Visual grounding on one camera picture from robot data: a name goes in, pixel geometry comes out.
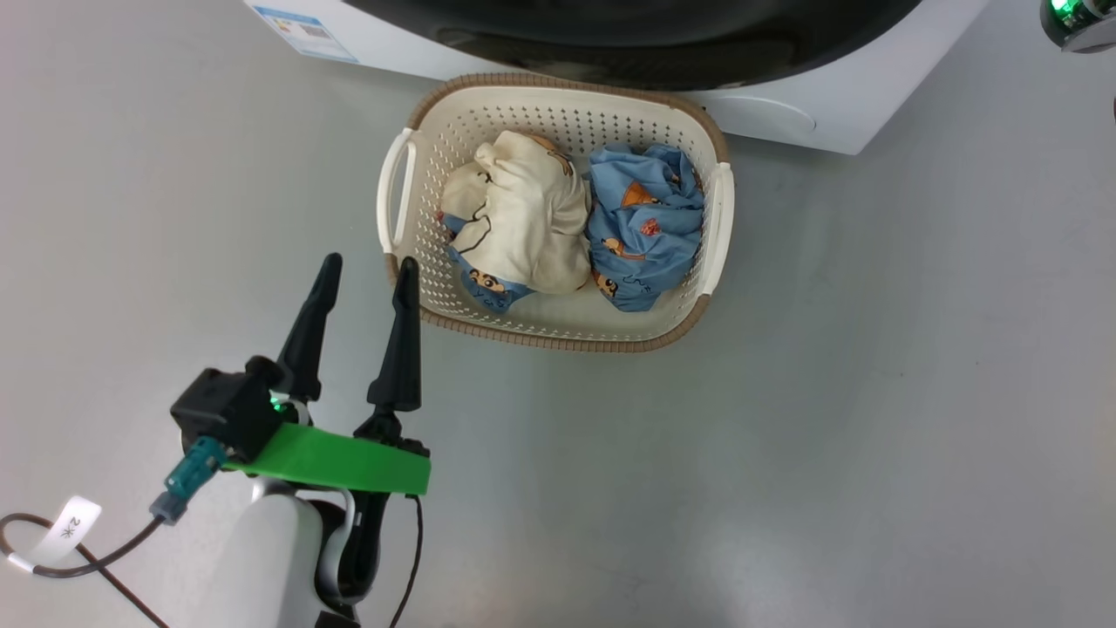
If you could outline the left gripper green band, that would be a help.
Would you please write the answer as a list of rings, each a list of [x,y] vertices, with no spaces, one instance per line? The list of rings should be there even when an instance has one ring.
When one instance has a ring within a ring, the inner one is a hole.
[[[327,319],[337,302],[343,258],[323,259],[310,293],[276,358],[282,380],[276,390],[296,400],[318,400],[319,366]],[[391,303],[394,321],[381,371],[367,400],[376,410],[352,437],[323,432],[309,421],[279,429],[252,462],[228,470],[254,477],[254,496],[277,493],[310,506],[319,518],[315,586],[324,603],[359,603],[373,587],[383,516],[392,495],[419,503],[429,489],[430,452],[402,437],[393,413],[422,405],[421,268],[401,262]]]

